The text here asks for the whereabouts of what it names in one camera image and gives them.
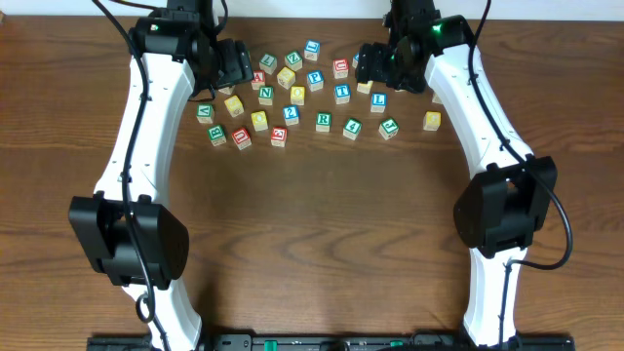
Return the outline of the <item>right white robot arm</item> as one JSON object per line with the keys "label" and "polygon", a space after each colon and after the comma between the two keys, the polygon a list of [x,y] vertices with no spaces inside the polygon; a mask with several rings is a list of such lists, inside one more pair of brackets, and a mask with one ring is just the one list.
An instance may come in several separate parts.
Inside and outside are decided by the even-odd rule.
{"label": "right white robot arm", "polygon": [[357,80],[415,94],[431,89],[446,110],[470,174],[453,207],[470,250],[463,329],[475,346],[510,349],[520,262],[545,220],[556,166],[535,157],[507,119],[463,16],[443,17],[432,0],[396,0],[383,25],[389,40],[361,47]]}

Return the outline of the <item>yellow C block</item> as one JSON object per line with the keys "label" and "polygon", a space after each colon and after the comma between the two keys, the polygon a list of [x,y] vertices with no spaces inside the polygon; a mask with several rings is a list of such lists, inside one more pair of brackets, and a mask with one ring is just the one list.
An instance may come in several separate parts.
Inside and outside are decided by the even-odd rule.
{"label": "yellow C block", "polygon": [[358,83],[357,91],[363,94],[369,94],[371,92],[373,81],[368,81],[367,83]]}

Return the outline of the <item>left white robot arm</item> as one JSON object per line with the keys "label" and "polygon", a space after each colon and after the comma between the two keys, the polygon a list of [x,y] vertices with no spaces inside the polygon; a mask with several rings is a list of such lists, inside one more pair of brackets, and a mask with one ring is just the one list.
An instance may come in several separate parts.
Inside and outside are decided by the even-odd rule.
{"label": "left white robot arm", "polygon": [[92,268],[133,299],[149,332],[93,336],[91,350],[201,344],[202,320],[182,279],[189,234],[169,210],[169,179],[186,104],[253,77],[245,44],[221,37],[226,23],[209,1],[168,0],[121,33],[131,55],[122,122],[94,193],[71,200],[68,220]]}

